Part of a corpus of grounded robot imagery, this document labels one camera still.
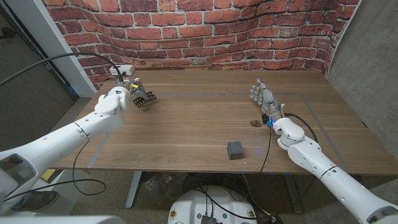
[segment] wire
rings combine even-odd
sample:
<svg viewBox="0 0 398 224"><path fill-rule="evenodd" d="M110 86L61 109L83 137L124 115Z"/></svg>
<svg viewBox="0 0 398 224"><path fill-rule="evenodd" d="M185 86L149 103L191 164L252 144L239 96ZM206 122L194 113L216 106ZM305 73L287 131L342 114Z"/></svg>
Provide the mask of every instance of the wire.
<svg viewBox="0 0 398 224"><path fill-rule="evenodd" d="M264 166L265 166L265 164L266 164L266 162L267 162L268 153L269 153L269 148L270 148L270 146L271 146L271 134L272 134L272 131L271 131L271 128L269 128L269 142L268 142L267 155L266 155L266 159L264 159L264 163L262 164L261 170L260 170L260 172L259 172L259 176L261 175L262 169L264 168Z"/></svg>
<svg viewBox="0 0 398 224"><path fill-rule="evenodd" d="M317 136L316 136L315 133L313 132L313 130L312 130L312 128L310 127L310 125L309 125L307 122L305 122L303 118L297 116L296 114L292 114L292 113L285 113L285 116L293 116L293 117L295 117L295 118L301 120L301 122L302 122L303 124L305 124L306 127L311 131L311 134L312 134L312 136L313 136L314 141L318 142Z"/></svg>
<svg viewBox="0 0 398 224"><path fill-rule="evenodd" d="M45 63L45 62L48 62L48 61L51 61L51 60L54 60L54 59L57 59L57 58L62 58L62 57L67 57L67 56L73 56L73 55L92 55L92 56L95 56L95 57L102 58L103 60L105 60L105 61L107 61L108 63L110 63L110 64L116 69L116 71L118 72L119 81L120 81L120 82L123 82L123 77L122 77L122 75L121 75L121 73L120 73L118 67L117 67L112 61L110 61L109 59L107 59L106 57L101 56L101 55L96 54L96 53L91 53L91 52L76 52L76 53L66 53L66 54L56 55L56 56L53 56L53 57L49 57L49 58L40 60L40 61L38 61L38 62L36 62L36 63L33 63L32 65L29 65L28 67L26 67L26 68L24 68L24 69L22 69L22 70L20 70L20 71L18 71L18 72L16 72L16 73L12 74L11 76L9 76L8 78L6 78L5 80L1 81L1 82L0 82L0 86L3 86L4 84L6 84L7 82L13 80L14 78L16 78L17 76L19 76L20 74L22 74L22 73L24 73L24 72L30 70L31 68L34 68L34 67L36 67L36 66L38 66L38 65L40 65L40 64L43 64L43 63Z"/></svg>
<svg viewBox="0 0 398 224"><path fill-rule="evenodd" d="M77 161L77 157L79 157L81 151L85 148L85 146L89 143L90 141L86 142L86 144L84 144L84 146L79 150L78 154L76 155L75 161L73 162L73 167L72 167L72 180L75 181L75 166L76 166L76 161ZM77 191L79 191L81 194L83 195L87 195L87 196L92 196L92 195L97 195L100 194L102 192L104 192L106 190L106 184L100 180L95 180L96 182L99 182L100 184L102 184L104 186L104 190L100 191L100 192L96 192L96 193L92 193L92 194L88 194L88 193L84 193L82 192L76 185L76 182L73 182L73 184L75 185L75 188L77 189Z"/></svg>

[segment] metal table leg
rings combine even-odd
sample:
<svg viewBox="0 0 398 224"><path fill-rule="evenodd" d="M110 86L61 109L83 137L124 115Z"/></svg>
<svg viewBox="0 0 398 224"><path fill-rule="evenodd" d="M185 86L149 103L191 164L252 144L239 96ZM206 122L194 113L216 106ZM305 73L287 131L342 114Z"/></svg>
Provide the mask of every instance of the metal table leg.
<svg viewBox="0 0 398 224"><path fill-rule="evenodd" d="M138 193L139 181L141 179L142 171L135 171L130 185L129 195L126 200L126 208L131 208Z"/></svg>
<svg viewBox="0 0 398 224"><path fill-rule="evenodd" d="M296 182L294 181L293 175L284 175L285 185L287 187L287 191L289 192L290 200L292 203L299 199L299 193L297 193ZM302 214L303 208L301 202L297 202L293 205L293 211L296 214Z"/></svg>

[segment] gray cube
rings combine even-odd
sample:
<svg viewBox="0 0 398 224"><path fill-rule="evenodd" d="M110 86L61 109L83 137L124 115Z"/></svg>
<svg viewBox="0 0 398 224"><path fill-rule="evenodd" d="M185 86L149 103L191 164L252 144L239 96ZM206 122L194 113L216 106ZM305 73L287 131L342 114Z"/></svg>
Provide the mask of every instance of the gray cube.
<svg viewBox="0 0 398 224"><path fill-rule="evenodd" d="M229 142L226 150L230 160L243 158L243 147L241 141Z"/></svg>

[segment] wooden table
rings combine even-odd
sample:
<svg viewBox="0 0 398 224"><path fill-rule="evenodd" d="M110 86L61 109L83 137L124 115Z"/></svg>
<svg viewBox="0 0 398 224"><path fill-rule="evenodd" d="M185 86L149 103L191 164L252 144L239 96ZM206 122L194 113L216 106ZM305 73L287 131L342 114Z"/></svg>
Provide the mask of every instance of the wooden table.
<svg viewBox="0 0 398 224"><path fill-rule="evenodd" d="M259 172L269 129L255 128L261 110L249 97L256 78L275 94L284 111L313 128L325 153L351 174L395 175L398 163L319 72L309 71L136 71L157 99L142 108L131 103L125 125L98 136L82 150L77 169L174 172ZM107 81L78 118L93 111ZM297 119L307 136L308 129ZM277 144L274 133L263 172L306 174ZM227 142L241 141L244 158L230 161ZM53 168L71 169L77 151Z"/></svg>

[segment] brick wallpaper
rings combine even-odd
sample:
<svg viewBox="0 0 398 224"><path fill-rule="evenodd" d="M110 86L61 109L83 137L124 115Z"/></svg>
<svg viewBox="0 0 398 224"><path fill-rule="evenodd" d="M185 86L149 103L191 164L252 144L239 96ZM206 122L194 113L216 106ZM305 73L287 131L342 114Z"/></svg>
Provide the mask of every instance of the brick wallpaper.
<svg viewBox="0 0 398 224"><path fill-rule="evenodd" d="M320 70L359 0L44 0L74 52L138 70ZM79 57L99 88L109 65Z"/></svg>

